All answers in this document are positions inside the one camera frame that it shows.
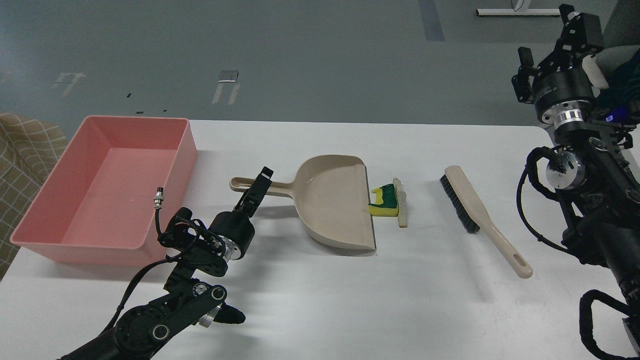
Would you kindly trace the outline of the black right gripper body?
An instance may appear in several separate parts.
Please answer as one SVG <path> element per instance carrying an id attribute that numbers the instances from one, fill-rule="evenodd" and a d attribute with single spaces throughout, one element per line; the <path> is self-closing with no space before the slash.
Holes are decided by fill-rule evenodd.
<path id="1" fill-rule="evenodd" d="M 580 110 L 590 113 L 595 107 L 595 96 L 585 71 L 574 67 L 534 79 L 532 103 L 537 120 L 551 125 L 553 116 L 548 112 L 552 107 L 569 103 L 578 105 Z"/>

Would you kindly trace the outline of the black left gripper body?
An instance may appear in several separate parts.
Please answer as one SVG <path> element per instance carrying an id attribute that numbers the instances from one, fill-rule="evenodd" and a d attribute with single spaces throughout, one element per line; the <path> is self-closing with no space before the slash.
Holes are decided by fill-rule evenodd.
<path id="1" fill-rule="evenodd" d="M 255 235 L 250 217 L 235 210 L 220 212 L 210 224 L 209 231 L 222 239 L 226 261 L 244 257 Z"/>

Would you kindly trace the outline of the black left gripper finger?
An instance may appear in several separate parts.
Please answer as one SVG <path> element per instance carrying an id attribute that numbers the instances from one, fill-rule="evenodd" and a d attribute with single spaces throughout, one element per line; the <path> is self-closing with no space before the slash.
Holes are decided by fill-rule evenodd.
<path id="1" fill-rule="evenodd" d="M 253 199 L 255 201 L 262 201 L 267 195 L 274 175 L 274 171 L 268 167 L 263 167 L 261 172 L 256 176 L 253 182 Z"/>
<path id="2" fill-rule="evenodd" d="M 253 217 L 256 210 L 263 202 L 263 200 L 254 200 L 253 199 L 253 183 L 254 178 L 241 178 L 234 177 L 233 178 L 233 189 L 242 191 L 242 186 L 248 185 L 246 189 L 243 190 L 242 196 L 238 203 L 233 208 L 233 211 L 239 214 L 246 215 L 247 217 Z"/>

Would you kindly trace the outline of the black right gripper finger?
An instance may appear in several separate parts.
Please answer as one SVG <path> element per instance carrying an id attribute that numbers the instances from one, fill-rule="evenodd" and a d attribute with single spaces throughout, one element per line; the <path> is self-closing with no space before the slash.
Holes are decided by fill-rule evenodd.
<path id="1" fill-rule="evenodd" d="M 538 69 L 534 64 L 533 54 L 528 47 L 518 48 L 519 67 L 517 73 L 512 76 L 511 84 L 519 103 L 533 103 L 533 88 L 531 78 L 534 78 Z"/>
<path id="2" fill-rule="evenodd" d="M 596 55 L 604 49 L 599 16 L 578 13 L 570 4 L 561 4 L 558 11 L 563 23 L 562 31 L 551 53 L 538 63 L 538 76 L 577 68 L 584 57 Z"/>

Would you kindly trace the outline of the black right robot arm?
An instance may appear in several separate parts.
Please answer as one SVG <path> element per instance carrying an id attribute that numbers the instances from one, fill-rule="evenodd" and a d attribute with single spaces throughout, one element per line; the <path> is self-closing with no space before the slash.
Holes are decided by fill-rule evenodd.
<path id="1" fill-rule="evenodd" d="M 614 72 L 614 84 L 595 96 L 585 62 L 604 49 L 601 21 L 561 4 L 562 32 L 553 50 L 535 63 L 530 48 L 518 49 L 519 68 L 511 83 L 520 103 L 535 108 L 537 120 L 553 128 L 553 148 L 530 151 L 519 178 L 516 206 L 537 241 L 574 256 L 581 264 L 609 269 L 623 301 L 592 289 L 581 296 L 579 335 L 599 360 L 616 360 L 594 338 L 592 305 L 600 302 L 623 314 L 622 323 L 639 350 L 639 182 L 623 150 L 633 147 L 639 125 L 639 55 Z M 560 244 L 528 223 L 522 209 L 525 181 L 561 207 L 567 228 Z"/>

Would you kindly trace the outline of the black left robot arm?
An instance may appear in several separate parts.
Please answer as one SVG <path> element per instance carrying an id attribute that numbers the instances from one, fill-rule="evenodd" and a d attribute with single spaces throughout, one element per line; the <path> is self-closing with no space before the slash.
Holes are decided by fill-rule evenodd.
<path id="1" fill-rule="evenodd" d="M 163 188 L 155 196 L 155 229 L 163 247 L 175 249 L 135 274 L 109 323 L 94 339 L 62 356 L 64 360 L 150 360 L 167 342 L 189 326 L 208 327 L 213 323 L 239 325 L 245 314 L 226 302 L 222 285 L 195 278 L 195 272 L 213 277 L 226 275 L 231 260 L 247 252 L 255 228 L 251 218 L 272 184 L 273 171 L 263 167 L 232 210 L 220 212 L 210 225 L 181 207 L 160 228 Z M 164 284 L 165 295 L 125 310 L 125 305 L 142 278 L 158 265 L 174 267 Z"/>

